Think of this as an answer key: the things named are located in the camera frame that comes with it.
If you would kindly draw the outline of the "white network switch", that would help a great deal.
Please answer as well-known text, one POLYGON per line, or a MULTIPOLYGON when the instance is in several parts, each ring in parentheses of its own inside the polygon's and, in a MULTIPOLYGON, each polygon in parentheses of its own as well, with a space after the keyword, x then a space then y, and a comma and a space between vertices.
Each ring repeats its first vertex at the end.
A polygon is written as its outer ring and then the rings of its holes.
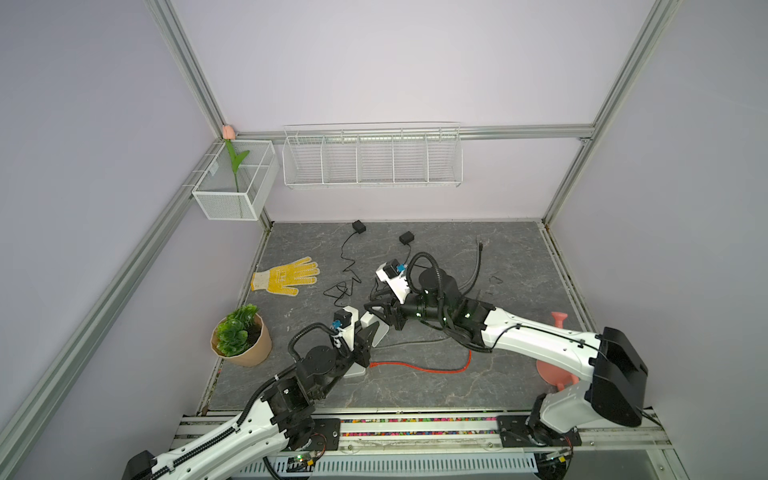
POLYGON ((367 368, 363 367, 357 363, 353 363, 350 368, 346 371, 344 378, 345 379, 351 379, 351 378, 357 378, 364 376, 366 374, 367 368))
POLYGON ((389 332, 390 326, 373 313, 366 312, 360 318, 361 336, 371 348, 376 348, 389 332))

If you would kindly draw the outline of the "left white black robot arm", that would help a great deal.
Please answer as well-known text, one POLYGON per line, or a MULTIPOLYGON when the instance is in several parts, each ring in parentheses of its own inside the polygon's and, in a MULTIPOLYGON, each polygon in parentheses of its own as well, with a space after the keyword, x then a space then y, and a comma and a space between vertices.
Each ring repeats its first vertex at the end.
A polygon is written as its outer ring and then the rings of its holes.
POLYGON ((316 322, 297 332, 287 346, 294 363, 259 386, 239 415, 180 448, 136 454, 122 477, 227 479, 256 460, 307 445, 315 404, 353 368, 367 368, 389 330, 369 313, 347 313, 349 321, 316 322))

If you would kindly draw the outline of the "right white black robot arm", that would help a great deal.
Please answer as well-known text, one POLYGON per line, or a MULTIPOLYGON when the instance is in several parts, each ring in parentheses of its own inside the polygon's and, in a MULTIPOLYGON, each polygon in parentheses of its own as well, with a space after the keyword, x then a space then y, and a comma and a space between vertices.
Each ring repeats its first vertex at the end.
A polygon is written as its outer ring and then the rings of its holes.
POLYGON ((578 427, 600 419, 642 424, 648 368, 622 331, 583 332, 525 319, 469 298, 438 267, 414 280, 407 266, 392 262, 380 265, 376 277, 384 287, 365 306, 369 318, 397 330, 420 321, 470 351, 511 351, 567 372, 571 384, 539 395, 525 420, 522 435, 532 444, 566 442, 578 427))

